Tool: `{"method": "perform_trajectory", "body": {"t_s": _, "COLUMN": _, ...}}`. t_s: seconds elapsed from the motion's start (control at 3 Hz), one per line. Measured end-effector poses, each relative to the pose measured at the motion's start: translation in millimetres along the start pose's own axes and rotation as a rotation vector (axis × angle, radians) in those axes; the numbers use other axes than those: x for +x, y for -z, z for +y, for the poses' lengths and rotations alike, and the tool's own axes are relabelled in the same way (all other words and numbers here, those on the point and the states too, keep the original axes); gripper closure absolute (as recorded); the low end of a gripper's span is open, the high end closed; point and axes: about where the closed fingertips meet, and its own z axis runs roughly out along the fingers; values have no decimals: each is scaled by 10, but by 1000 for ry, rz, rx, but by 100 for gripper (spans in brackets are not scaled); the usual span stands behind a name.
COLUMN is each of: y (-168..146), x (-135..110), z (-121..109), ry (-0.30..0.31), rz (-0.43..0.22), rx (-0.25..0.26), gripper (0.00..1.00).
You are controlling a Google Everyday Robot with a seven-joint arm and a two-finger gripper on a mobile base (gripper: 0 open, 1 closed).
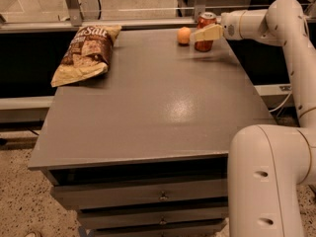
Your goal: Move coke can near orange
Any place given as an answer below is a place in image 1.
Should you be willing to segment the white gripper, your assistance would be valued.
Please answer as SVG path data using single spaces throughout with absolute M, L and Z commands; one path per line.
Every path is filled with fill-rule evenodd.
M 194 32 L 195 41 L 219 40 L 224 36 L 227 40 L 241 40 L 240 24 L 245 10 L 222 13 L 220 25 L 210 24 Z

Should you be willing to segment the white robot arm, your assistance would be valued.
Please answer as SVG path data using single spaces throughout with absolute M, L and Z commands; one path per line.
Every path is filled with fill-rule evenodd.
M 194 40 L 254 40 L 282 49 L 298 125 L 254 124 L 227 159 L 230 237 L 306 237 L 297 187 L 316 179 L 316 48 L 297 0 L 223 13 Z

